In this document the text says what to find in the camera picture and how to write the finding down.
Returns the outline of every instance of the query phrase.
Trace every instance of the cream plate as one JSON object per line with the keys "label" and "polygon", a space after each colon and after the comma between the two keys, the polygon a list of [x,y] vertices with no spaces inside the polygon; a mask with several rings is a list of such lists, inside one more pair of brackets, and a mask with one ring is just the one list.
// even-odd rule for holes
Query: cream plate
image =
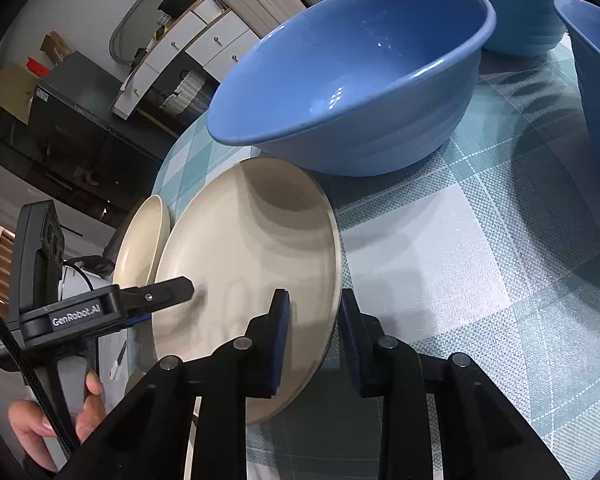
{"label": "cream plate", "polygon": [[320,365],[340,301],[340,235],[320,187],[275,158],[229,168],[191,200],[171,232],[156,279],[177,276],[196,291],[153,314],[158,358],[210,355],[269,310],[276,288],[289,291],[282,383],[272,399],[247,399],[247,424],[282,410]]}
{"label": "cream plate", "polygon": [[169,213],[158,195],[146,199],[126,230],[113,271],[120,288],[150,285],[169,237]]}

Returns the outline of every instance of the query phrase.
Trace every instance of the storage box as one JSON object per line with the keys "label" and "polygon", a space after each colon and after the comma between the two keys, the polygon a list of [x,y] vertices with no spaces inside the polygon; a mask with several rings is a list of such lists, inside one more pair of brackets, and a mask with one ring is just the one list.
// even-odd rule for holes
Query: storage box
{"label": "storage box", "polygon": [[45,36],[40,50],[49,56],[49,59],[56,65],[73,52],[60,37],[60,34],[54,30]]}

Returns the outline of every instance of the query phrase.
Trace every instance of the screw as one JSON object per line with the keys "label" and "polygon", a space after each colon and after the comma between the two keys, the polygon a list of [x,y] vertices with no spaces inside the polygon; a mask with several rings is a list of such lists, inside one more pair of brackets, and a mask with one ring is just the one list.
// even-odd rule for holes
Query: screw
{"label": "screw", "polygon": [[234,348],[236,350],[247,350],[251,348],[252,341],[248,337],[239,337],[234,340]]}
{"label": "screw", "polygon": [[378,344],[382,348],[391,350],[391,348],[395,348],[398,346],[398,340],[391,335],[383,335],[380,339],[378,339]]}
{"label": "screw", "polygon": [[173,370],[178,366],[179,359],[175,355],[167,355],[160,359],[160,368],[163,370]]}
{"label": "screw", "polygon": [[454,362],[455,365],[461,368],[464,368],[465,366],[471,364],[471,358],[467,354],[463,354],[462,352],[453,354],[451,360]]}

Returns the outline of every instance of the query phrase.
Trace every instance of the red object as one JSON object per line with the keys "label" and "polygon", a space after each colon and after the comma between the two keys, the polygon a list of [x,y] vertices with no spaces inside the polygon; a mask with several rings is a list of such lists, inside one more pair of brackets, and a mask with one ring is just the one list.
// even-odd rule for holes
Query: red object
{"label": "red object", "polygon": [[37,62],[32,57],[30,57],[27,61],[27,68],[38,77],[44,77],[49,72],[51,72],[51,70],[49,70],[46,66],[44,66],[42,63]]}

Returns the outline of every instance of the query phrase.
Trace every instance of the sticker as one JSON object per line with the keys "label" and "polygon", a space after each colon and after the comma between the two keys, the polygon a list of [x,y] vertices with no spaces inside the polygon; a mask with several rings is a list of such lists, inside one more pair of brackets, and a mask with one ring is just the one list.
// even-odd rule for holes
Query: sticker
{"label": "sticker", "polygon": [[42,88],[36,88],[36,95],[42,99],[45,103],[49,99],[49,94],[46,93]]}

